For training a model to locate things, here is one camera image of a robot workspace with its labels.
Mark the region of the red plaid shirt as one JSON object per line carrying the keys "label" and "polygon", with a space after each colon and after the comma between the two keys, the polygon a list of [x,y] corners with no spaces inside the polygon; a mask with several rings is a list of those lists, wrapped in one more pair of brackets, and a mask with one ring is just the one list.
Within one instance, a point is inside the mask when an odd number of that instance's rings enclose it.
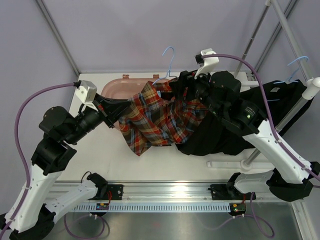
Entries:
{"label": "red plaid shirt", "polygon": [[184,144],[208,113],[197,99],[176,99],[170,84],[148,81],[118,120],[126,144],[137,156],[151,147]]}

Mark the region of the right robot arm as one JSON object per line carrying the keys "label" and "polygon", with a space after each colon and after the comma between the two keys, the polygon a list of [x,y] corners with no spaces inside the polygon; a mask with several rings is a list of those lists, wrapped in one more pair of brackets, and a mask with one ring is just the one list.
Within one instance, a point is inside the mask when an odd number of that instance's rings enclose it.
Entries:
{"label": "right robot arm", "polygon": [[319,175],[320,165],[303,160],[275,132],[261,90],[241,91],[241,82],[228,71],[200,76],[183,71],[170,87],[178,100],[197,101],[207,109],[187,141],[177,145],[180,152],[235,156],[256,148],[273,165],[272,170],[262,173],[236,172],[225,185],[212,184],[213,199],[242,200],[257,192],[270,192],[293,202],[310,195],[314,187],[311,179]]}

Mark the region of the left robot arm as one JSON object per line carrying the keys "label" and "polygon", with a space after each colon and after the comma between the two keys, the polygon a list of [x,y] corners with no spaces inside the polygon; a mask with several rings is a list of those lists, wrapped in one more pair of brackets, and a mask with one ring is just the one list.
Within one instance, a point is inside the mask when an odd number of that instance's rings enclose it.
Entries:
{"label": "left robot arm", "polygon": [[96,94],[94,108],[87,106],[73,117],[61,106],[52,107],[39,128],[44,132],[31,158],[31,175],[13,207],[0,216],[0,228],[11,230],[11,240],[42,240],[70,210],[87,200],[112,199],[114,191],[98,173],[91,173],[81,184],[46,201],[57,178],[76,154],[72,148],[101,123],[113,128],[130,106],[125,99],[110,99]]}

